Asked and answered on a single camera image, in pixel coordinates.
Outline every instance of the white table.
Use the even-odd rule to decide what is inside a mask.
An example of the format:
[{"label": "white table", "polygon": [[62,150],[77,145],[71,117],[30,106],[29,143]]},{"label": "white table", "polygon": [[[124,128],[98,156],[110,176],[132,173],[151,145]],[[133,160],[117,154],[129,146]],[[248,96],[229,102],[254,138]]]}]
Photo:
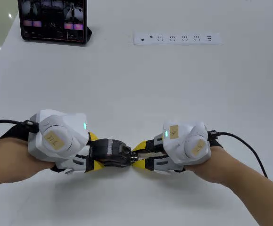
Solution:
[{"label": "white table", "polygon": [[[135,147],[164,119],[204,121],[245,138],[273,180],[273,1],[89,1],[86,47],[24,42],[14,22],[0,52],[0,119],[84,112],[98,137]],[[134,46],[139,32],[220,32],[222,46]],[[7,130],[0,126],[0,135]],[[229,137],[229,153],[260,171]],[[191,172],[49,170],[0,186],[0,225],[256,225],[228,189]]]}]

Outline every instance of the display screen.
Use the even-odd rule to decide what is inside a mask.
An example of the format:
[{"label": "display screen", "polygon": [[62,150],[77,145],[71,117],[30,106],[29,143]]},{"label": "display screen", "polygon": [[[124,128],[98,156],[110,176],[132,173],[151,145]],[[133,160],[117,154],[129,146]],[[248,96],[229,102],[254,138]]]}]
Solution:
[{"label": "display screen", "polygon": [[84,40],[85,0],[20,0],[24,38]]}]

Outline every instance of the handwritten label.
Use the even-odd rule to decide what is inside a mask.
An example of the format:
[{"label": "handwritten label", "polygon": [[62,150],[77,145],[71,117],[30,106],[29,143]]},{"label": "handwritten label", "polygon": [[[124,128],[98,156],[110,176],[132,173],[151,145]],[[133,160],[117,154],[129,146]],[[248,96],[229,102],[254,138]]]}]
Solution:
[{"label": "handwritten label", "polygon": [[195,157],[200,153],[200,151],[203,149],[205,144],[206,143],[203,140],[199,140],[197,142],[196,146],[191,151]]},{"label": "handwritten label", "polygon": [[53,131],[50,131],[48,134],[46,134],[44,138],[56,151],[65,145],[64,142]]},{"label": "handwritten label", "polygon": [[178,138],[178,125],[170,126],[170,139],[177,139]]}]

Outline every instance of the yellow plastic part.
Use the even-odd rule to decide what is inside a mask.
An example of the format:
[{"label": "yellow plastic part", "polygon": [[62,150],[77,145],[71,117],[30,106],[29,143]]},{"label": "yellow plastic part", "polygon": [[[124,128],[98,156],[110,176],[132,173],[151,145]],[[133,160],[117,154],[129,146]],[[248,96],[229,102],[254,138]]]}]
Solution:
[{"label": "yellow plastic part", "polygon": [[100,163],[99,161],[94,161],[94,169],[92,171],[100,170],[104,168],[105,166]]},{"label": "yellow plastic part", "polygon": [[146,140],[141,142],[139,145],[136,146],[136,148],[134,148],[132,151],[135,152],[135,151],[138,151],[138,150],[143,150],[143,149],[146,149]]},{"label": "yellow plastic part", "polygon": [[133,163],[132,166],[142,168],[142,169],[146,169],[146,160],[145,159],[139,160],[139,161]]},{"label": "yellow plastic part", "polygon": [[91,141],[95,141],[95,140],[98,140],[98,137],[96,135],[94,135],[94,133],[90,133],[90,138],[91,138]]}]

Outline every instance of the power strip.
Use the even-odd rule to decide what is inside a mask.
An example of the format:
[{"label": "power strip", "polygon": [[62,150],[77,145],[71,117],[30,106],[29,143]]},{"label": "power strip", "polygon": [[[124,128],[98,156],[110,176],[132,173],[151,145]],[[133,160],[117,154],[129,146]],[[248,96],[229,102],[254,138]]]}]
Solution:
[{"label": "power strip", "polygon": [[222,45],[219,33],[135,33],[135,45]]}]

